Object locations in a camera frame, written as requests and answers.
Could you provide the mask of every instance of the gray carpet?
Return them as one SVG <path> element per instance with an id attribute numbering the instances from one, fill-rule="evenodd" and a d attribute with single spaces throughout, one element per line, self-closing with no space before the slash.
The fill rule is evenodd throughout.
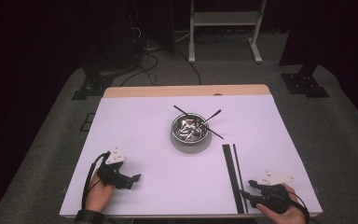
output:
<path id="1" fill-rule="evenodd" d="M 330 98 L 289 93 L 280 73 L 296 72 L 299 66 L 278 66 L 286 37 L 286 34 L 259 36 L 257 45 L 262 64 L 253 61 L 243 35 L 227 35 L 215 43 L 196 45 L 194 67 L 204 85 L 269 86 L 310 181 L 318 191 L 324 212 L 317 220 L 323 224 L 358 223 L 358 111 L 336 78 L 321 66 L 314 77 Z M 186 44 L 178 44 L 176 48 L 187 55 Z M 158 65 L 149 74 L 152 82 L 146 74 L 141 74 L 125 86 L 198 84 L 195 71 L 181 54 L 163 50 L 153 55 L 158 58 Z M 155 62 L 151 57 L 143 57 L 143 61 L 144 68 Z M 142 70 L 116 78 L 113 86 L 119 86 L 139 71 Z M 71 223 L 58 214 L 87 137 L 87 133 L 79 131 L 80 127 L 88 113 L 96 111 L 101 99 L 71 101 L 84 79 L 85 74 L 79 68 L 62 89 L 0 202 L 0 224 Z M 270 223 L 266 218 L 257 222 Z"/>

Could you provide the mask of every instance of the black equipment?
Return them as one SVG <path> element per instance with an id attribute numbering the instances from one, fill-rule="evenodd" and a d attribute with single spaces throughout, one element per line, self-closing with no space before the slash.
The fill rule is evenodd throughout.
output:
<path id="1" fill-rule="evenodd" d="M 133 183 L 137 182 L 141 178 L 141 175 L 134 175 L 133 177 L 122 175 L 118 169 L 120 169 L 120 167 L 123 165 L 124 157 L 119 155 L 118 151 L 116 150 L 114 153 L 117 153 L 118 156 L 111 155 L 110 151 L 100 155 L 89 168 L 89 174 L 83 189 L 83 198 L 81 203 L 82 209 L 86 207 L 86 199 L 89 191 L 95 186 L 94 185 L 90 187 L 90 181 L 92 174 L 94 173 L 95 165 L 100 158 L 103 158 L 103 161 L 101 162 L 100 168 L 98 169 L 97 176 L 100 177 L 101 182 L 103 182 L 105 186 L 109 184 L 115 186 L 117 189 L 131 189 Z M 109 162 L 109 164 L 107 164 L 106 160 L 108 159 L 113 161 L 117 160 L 118 162 Z"/>
<path id="2" fill-rule="evenodd" d="M 252 188 L 260 189 L 261 196 L 251 195 L 249 192 L 240 190 L 241 195 L 244 199 L 249 200 L 251 206 L 256 208 L 258 203 L 265 205 L 267 208 L 272 210 L 275 213 L 283 214 L 289 208 L 289 205 L 292 205 L 302 213 L 304 213 L 306 222 L 310 221 L 310 212 L 307 207 L 293 200 L 289 197 L 289 192 L 283 185 L 274 185 L 274 186 L 264 186 L 257 184 L 257 181 L 249 180 L 249 184 Z"/>

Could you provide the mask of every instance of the human hand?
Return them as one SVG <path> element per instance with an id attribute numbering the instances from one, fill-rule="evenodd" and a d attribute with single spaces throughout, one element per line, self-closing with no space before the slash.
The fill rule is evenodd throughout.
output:
<path id="1" fill-rule="evenodd" d="M 89 187 L 91 189 L 89 190 L 89 194 L 87 195 L 85 209 L 101 213 L 104 208 L 109 204 L 115 186 L 104 186 L 100 177 L 97 176 L 97 172 L 95 172 L 89 183 Z"/>
<path id="2" fill-rule="evenodd" d="M 287 191 L 292 192 L 289 193 L 290 199 L 297 202 L 297 197 L 293 194 L 295 193 L 295 191 L 289 186 L 285 184 L 283 185 L 287 189 Z M 277 214 L 261 203 L 258 203 L 256 207 L 258 208 L 258 210 L 260 210 L 260 212 L 269 217 L 276 224 L 306 224 L 304 214 L 301 212 L 301 210 L 292 206 L 291 204 L 289 204 L 287 211 L 283 214 Z"/>

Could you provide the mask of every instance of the white tabletop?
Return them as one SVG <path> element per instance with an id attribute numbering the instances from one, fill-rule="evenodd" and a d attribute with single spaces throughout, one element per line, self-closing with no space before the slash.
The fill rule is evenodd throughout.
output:
<path id="1" fill-rule="evenodd" d="M 185 153 L 172 144 L 172 121 L 181 112 L 209 118 L 212 141 L 199 153 Z M 131 96 L 103 98 L 77 163 L 60 212 L 74 217 L 81 207 L 84 183 L 95 159 L 118 148 L 127 158 L 120 172 L 142 174 L 132 189 L 116 189 L 103 211 L 108 217 L 257 217 L 238 214 L 223 153 L 235 144 L 243 185 L 267 170 L 292 175 L 288 183 L 310 213 L 322 213 L 304 165 L 282 122 L 271 94 L 201 96 Z"/>

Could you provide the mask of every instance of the black curtain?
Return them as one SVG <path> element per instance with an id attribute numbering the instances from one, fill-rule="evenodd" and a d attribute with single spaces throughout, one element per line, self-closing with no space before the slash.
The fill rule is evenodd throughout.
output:
<path id="1" fill-rule="evenodd" d="M 317 61 L 358 109 L 358 1 L 303 0 L 280 65 Z"/>
<path id="2" fill-rule="evenodd" d="M 0 1 L 0 200 L 67 78 L 82 40 L 65 1 Z"/>

